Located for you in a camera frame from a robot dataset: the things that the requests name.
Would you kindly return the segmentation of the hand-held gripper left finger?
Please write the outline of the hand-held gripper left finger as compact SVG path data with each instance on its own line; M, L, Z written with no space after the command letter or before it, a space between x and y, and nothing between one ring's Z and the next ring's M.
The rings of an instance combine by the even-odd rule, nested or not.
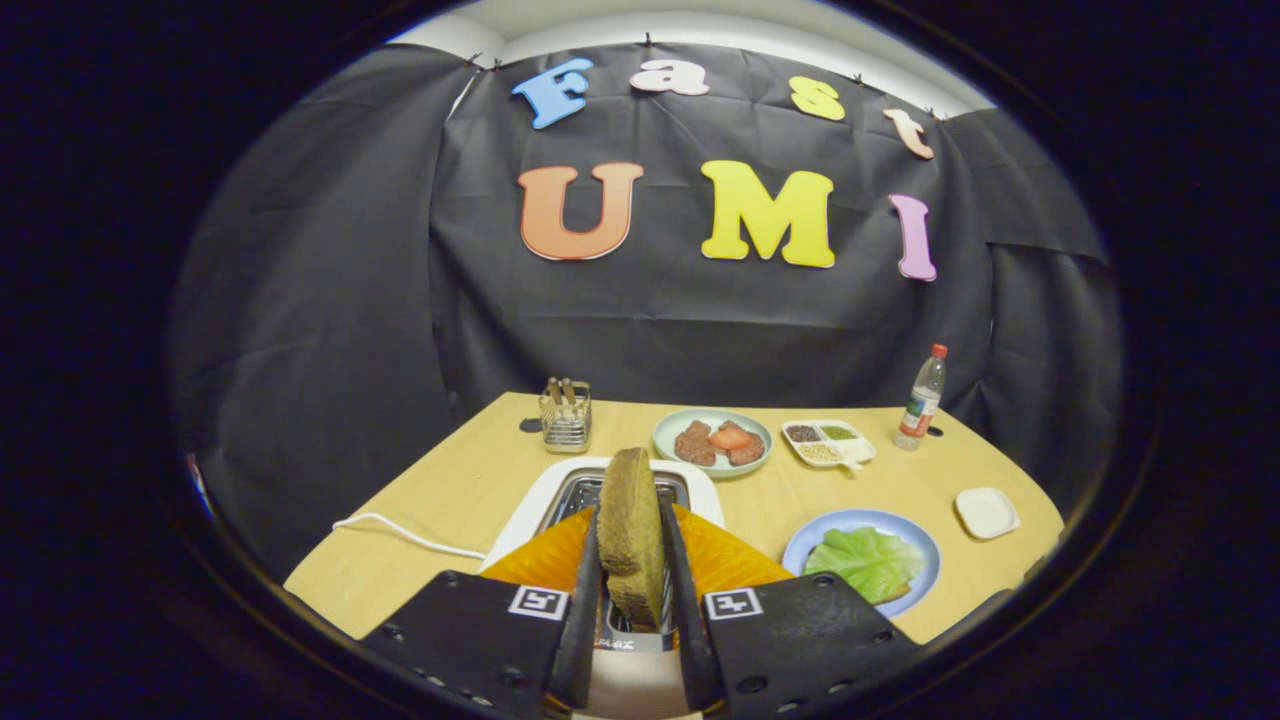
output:
M403 683L465 716L570 716L589 698L602 570L591 509L576 521L571 591L445 570L362 639Z

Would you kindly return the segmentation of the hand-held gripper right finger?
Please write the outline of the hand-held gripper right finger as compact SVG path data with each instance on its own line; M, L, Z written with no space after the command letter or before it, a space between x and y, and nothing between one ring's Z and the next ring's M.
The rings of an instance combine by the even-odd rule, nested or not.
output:
M886 703L922 647L831 573L699 594L660 505L684 692L705 716L832 716Z

